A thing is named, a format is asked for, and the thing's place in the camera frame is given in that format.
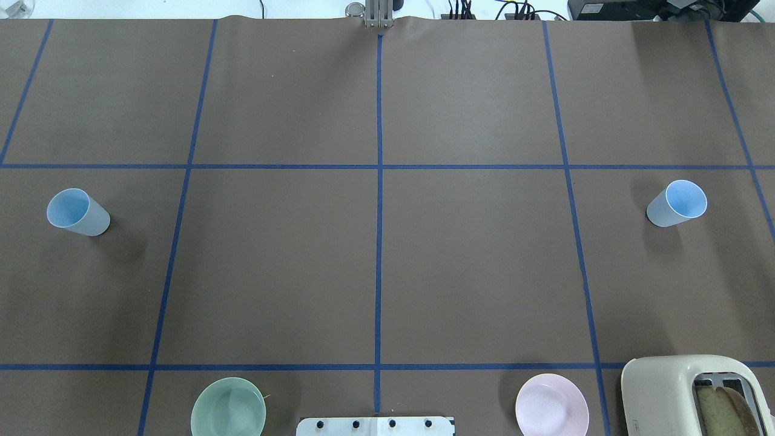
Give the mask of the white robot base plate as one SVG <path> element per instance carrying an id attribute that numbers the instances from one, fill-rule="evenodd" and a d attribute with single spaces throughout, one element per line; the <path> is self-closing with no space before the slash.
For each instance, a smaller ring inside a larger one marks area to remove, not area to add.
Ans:
<path id="1" fill-rule="evenodd" d="M 310 417 L 296 435 L 455 435 L 453 417 Z"/>

